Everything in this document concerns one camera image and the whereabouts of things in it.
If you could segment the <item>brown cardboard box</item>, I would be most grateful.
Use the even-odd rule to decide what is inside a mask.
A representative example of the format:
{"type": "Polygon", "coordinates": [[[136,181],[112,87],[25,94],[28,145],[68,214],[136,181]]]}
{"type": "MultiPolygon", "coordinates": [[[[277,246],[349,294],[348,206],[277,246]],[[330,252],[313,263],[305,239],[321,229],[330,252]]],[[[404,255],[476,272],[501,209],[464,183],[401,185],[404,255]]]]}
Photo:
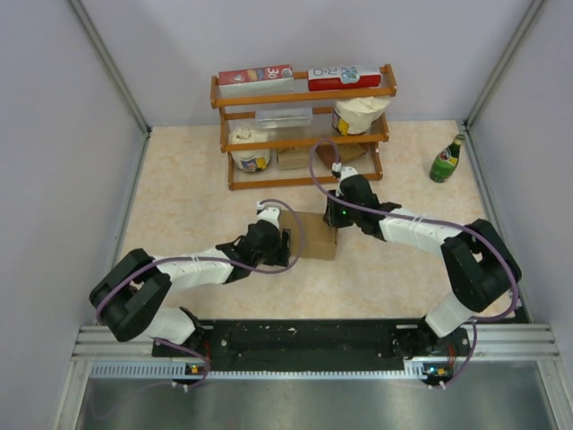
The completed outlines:
{"type": "Polygon", "coordinates": [[[299,254],[301,234],[295,216],[301,221],[304,231],[304,247],[301,257],[332,261],[336,258],[338,231],[330,227],[319,213],[296,211],[281,211],[278,222],[282,232],[289,236],[290,256],[295,258],[299,254]]]}

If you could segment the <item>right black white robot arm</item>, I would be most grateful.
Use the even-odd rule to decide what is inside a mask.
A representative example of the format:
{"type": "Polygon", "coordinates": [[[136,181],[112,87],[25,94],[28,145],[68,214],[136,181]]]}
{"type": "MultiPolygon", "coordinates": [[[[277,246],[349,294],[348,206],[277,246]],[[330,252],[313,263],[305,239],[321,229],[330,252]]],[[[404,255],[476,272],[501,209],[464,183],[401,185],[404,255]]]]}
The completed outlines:
{"type": "Polygon", "coordinates": [[[404,358],[441,353],[451,334],[507,291],[516,291],[522,271],[490,221],[467,225],[426,219],[394,202],[381,202],[359,174],[340,178],[329,190],[324,221],[333,228],[356,226],[386,243],[409,245],[440,258],[450,291],[413,329],[392,341],[404,358]]]}

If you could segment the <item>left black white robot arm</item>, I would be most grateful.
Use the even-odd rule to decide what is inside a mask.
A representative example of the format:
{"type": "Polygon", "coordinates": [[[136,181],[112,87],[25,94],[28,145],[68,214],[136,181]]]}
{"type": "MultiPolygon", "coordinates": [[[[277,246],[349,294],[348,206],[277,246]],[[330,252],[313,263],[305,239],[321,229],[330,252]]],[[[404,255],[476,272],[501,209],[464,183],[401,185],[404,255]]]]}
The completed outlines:
{"type": "Polygon", "coordinates": [[[290,234],[259,220],[234,241],[198,254],[153,257],[134,249],[92,289],[89,301],[116,340],[162,339],[190,356],[202,347],[204,327],[184,307],[164,305],[167,294],[243,280],[260,265],[284,271],[290,256],[290,234]]]}

